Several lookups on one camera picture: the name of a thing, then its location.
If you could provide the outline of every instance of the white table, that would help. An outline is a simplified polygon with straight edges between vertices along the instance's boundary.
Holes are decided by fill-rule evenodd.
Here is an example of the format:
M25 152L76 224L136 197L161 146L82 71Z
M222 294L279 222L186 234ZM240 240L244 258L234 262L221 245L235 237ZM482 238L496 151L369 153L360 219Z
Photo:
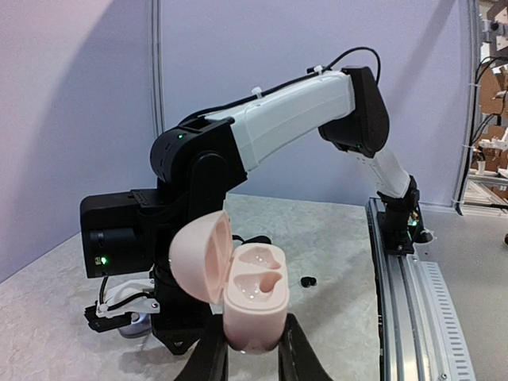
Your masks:
M229 195L233 232L268 235L287 255L293 312L336 380L378 380L374 267L363 207ZM302 276L317 278L303 288ZM109 286L140 275L110 279ZM172 356L152 335L96 333L83 316L100 279L87 279L80 236L0 284L0 380L172 380ZM231 352L231 380L277 380L276 351Z

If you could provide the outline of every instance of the perforated metal strip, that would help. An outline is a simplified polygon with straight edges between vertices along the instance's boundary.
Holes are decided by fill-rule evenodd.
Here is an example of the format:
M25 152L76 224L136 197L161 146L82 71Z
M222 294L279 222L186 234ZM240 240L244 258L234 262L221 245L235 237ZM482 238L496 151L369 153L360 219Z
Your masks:
M460 328L455 307L446 287L443 275L435 262L421 262L427 283L430 285L431 299L436 307L444 345L449 358L452 381L475 381L475 373L469 357L464 334Z

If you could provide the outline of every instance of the pink lid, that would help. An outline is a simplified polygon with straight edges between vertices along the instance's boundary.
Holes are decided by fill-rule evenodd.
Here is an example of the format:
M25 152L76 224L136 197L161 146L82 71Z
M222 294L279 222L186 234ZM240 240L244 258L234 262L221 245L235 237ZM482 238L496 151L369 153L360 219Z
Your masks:
M180 229L169 248L171 272L190 296L217 304L233 254L229 216L219 210Z

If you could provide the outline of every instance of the open pink case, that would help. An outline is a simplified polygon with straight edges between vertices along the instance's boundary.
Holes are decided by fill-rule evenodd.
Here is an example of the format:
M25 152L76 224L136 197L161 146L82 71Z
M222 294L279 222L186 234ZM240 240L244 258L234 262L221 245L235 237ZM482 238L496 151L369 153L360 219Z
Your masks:
M244 244L233 251L229 216L207 214L184 226L169 249L171 271L189 295L224 300L229 345L246 352L272 350L286 323L289 287L284 252L271 244Z

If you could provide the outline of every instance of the gray floor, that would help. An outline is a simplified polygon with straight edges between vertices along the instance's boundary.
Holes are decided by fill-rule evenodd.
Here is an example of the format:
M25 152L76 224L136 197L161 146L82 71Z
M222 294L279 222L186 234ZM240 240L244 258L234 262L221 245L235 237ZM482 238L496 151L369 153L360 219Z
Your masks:
M439 263L480 381L508 380L508 221L426 211L437 239L418 249Z

